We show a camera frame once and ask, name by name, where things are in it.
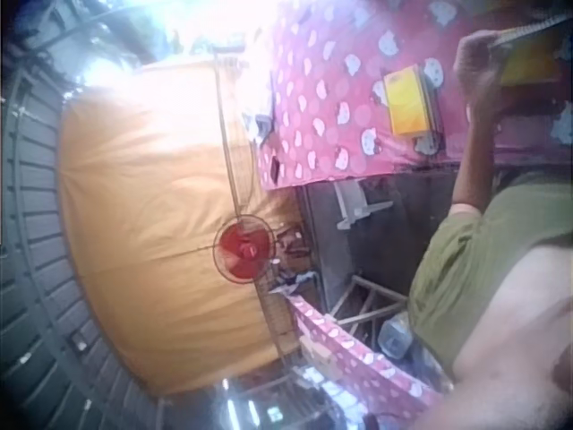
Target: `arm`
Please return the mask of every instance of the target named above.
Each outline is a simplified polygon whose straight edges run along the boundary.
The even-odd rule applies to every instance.
[[[492,197],[493,127],[499,109],[499,75],[505,51],[492,56],[498,31],[481,30],[462,38],[454,71],[471,111],[468,142],[452,196],[451,213],[483,213]]]
[[[469,128],[469,139],[454,185],[450,213],[469,206],[485,211],[492,197],[493,125],[488,119],[476,118]]]

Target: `polka dot fabric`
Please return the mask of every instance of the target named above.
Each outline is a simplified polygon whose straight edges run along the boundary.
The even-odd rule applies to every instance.
[[[497,13],[481,24],[457,2],[428,0],[292,0],[278,4],[277,17],[264,35],[275,101],[275,132],[259,150],[265,188],[456,165],[468,128],[451,72],[458,41],[479,28],[522,23],[515,14]],[[562,63],[570,77],[570,63]],[[382,77],[412,64],[436,89],[442,148],[391,134]],[[567,85],[569,90],[548,85],[545,97],[564,104],[570,79]],[[524,136],[519,121],[503,122],[498,161],[569,159],[568,149],[550,137],[551,128],[550,118],[529,117]],[[273,154],[280,162],[276,184],[270,179]]]
[[[392,414],[401,422],[414,421],[440,395],[414,377],[393,366],[382,354],[372,352],[325,317],[303,298],[289,297],[303,333],[310,333],[333,354],[346,390],[359,398],[374,414]]]

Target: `pink tablecloth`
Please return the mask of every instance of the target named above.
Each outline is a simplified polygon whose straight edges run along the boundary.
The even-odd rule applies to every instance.
[[[279,4],[277,21],[268,33],[276,132],[258,154],[263,186],[457,164],[468,129],[466,104],[451,72],[458,41],[474,30],[507,28],[523,23],[522,19],[517,13],[500,11],[473,18],[454,1]],[[570,61],[559,61],[563,82],[526,90],[552,100],[554,112],[564,115],[561,120],[559,115],[505,119],[496,135],[499,163],[570,160],[566,100],[571,94],[571,68]],[[416,63],[437,87],[445,148],[435,153],[422,142],[392,136],[389,127],[382,76]],[[270,175],[273,156],[280,162],[276,185]]]
[[[441,395],[322,315],[299,296],[288,298],[299,329],[333,353],[341,379],[338,384],[355,395],[375,415],[396,417],[409,424],[440,401]]]

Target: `table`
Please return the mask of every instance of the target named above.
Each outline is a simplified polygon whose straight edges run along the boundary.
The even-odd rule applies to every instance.
[[[471,17],[457,2],[429,0],[289,0],[278,5],[269,38],[275,132],[259,149],[266,189],[451,168],[461,159],[468,121],[452,65],[460,38],[503,29],[526,17],[496,11]],[[566,56],[563,41],[557,56]],[[444,148],[391,134],[382,76],[418,63],[436,86]],[[560,59],[560,83],[528,86],[561,116],[511,116],[495,135],[496,162],[571,160],[571,67]],[[278,182],[271,161],[280,162]]]

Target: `white chair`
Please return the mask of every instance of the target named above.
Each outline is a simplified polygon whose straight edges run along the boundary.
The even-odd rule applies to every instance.
[[[349,230],[359,219],[388,209],[394,204],[394,202],[368,204],[364,191],[356,179],[337,181],[334,183],[334,189],[342,213],[342,220],[337,224],[339,230]]]

